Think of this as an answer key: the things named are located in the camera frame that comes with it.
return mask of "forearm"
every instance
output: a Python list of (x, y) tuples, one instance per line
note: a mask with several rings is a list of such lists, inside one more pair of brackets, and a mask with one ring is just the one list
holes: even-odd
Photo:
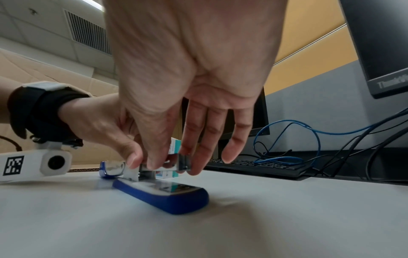
[(0, 123), (10, 122), (10, 113), (7, 108), (7, 101), (11, 93), (21, 86), (22, 83), (0, 76)]

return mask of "white table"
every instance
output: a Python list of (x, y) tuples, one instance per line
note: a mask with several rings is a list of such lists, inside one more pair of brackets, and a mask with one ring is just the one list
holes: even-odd
[(203, 171), (208, 207), (169, 215), (96, 172), (0, 185), (2, 258), (408, 257), (408, 187)]

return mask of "yellow wall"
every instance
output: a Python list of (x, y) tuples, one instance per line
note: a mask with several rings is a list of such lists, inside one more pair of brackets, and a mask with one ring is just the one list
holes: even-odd
[(344, 24), (338, 0), (289, 0), (282, 43), (276, 58), (278, 63), (264, 85), (265, 94), (357, 60), (348, 28)]

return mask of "computer monitor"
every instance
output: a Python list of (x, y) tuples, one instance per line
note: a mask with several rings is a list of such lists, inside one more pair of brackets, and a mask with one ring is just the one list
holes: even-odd
[(371, 95), (408, 91), (408, 0), (340, 0)]
[[(183, 124), (186, 120), (187, 106), (188, 106), (188, 100), (183, 99), (183, 102), (181, 104)], [(249, 136), (255, 136), (262, 128), (264, 128), (268, 124), (269, 122), (268, 122), (268, 113), (266, 111), (265, 92), (262, 89), (262, 92), (259, 95), (255, 103), (252, 130)], [(234, 126), (235, 126), (234, 113), (232, 110), (228, 110), (227, 119), (225, 121), (224, 132), (220, 140), (229, 140), (232, 136), (232, 132), (234, 131)], [(261, 135), (269, 135), (269, 134), (270, 132), (268, 128), (268, 129), (265, 129)]]

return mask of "black keyboard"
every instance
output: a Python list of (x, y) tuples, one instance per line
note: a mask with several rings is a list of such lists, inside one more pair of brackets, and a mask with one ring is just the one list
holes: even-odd
[(205, 170), (236, 173), (253, 176), (298, 178), (309, 168), (309, 165), (283, 166), (276, 163), (254, 163), (252, 161), (237, 160), (225, 164), (222, 159), (211, 159)]

